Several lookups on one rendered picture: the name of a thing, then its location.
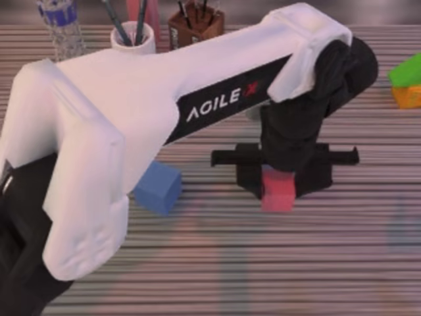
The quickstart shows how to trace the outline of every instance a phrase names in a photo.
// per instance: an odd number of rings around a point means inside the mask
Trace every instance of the white robotic arm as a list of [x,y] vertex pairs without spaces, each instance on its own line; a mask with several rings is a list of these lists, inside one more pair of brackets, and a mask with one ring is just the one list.
[[43,260],[57,280],[96,270],[124,241],[129,194],[162,146],[271,99],[311,90],[314,64],[351,31],[299,3],[190,47],[106,49],[17,74],[0,141],[13,168],[58,152],[43,209]]

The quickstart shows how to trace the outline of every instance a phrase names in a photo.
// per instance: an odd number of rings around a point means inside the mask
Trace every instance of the brown pen holder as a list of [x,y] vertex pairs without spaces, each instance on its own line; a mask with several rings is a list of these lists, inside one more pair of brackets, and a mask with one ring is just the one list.
[[[209,40],[224,33],[225,14],[223,12],[218,11],[214,15],[214,8],[207,7],[205,16],[202,18],[203,9],[200,8],[196,19],[194,1],[190,1],[186,5],[186,11],[191,23],[191,29],[188,27],[186,19],[181,12],[177,12],[168,20],[171,49],[178,49],[199,41]],[[214,16],[213,21],[209,25],[212,16]]]

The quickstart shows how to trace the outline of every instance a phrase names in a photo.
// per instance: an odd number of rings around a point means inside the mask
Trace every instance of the clear plastic bottle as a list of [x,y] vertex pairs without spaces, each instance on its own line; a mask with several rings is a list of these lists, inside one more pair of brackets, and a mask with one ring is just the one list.
[[56,61],[86,53],[77,19],[76,0],[39,0],[38,10],[52,37]]

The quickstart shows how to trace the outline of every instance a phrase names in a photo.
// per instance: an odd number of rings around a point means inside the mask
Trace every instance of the table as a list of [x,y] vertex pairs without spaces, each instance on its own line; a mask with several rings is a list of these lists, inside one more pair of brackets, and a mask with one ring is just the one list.
[[[174,216],[131,198],[120,251],[45,315],[421,314],[421,109],[397,110],[385,76],[421,51],[421,26],[351,28],[376,52],[380,78],[325,121],[320,140],[358,145],[360,165],[335,167],[332,188],[269,215],[235,185],[233,166],[209,162],[214,149],[257,141],[257,122],[240,114],[166,147],[157,159],[184,176]],[[82,30],[90,51],[109,46],[111,26]],[[2,122],[13,76],[46,57],[42,26],[0,26]]]

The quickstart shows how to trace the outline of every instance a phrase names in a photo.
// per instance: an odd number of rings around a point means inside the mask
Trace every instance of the green object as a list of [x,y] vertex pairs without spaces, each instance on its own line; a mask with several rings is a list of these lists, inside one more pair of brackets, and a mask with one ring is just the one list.
[[395,88],[407,88],[421,84],[421,53],[412,56],[389,72]]

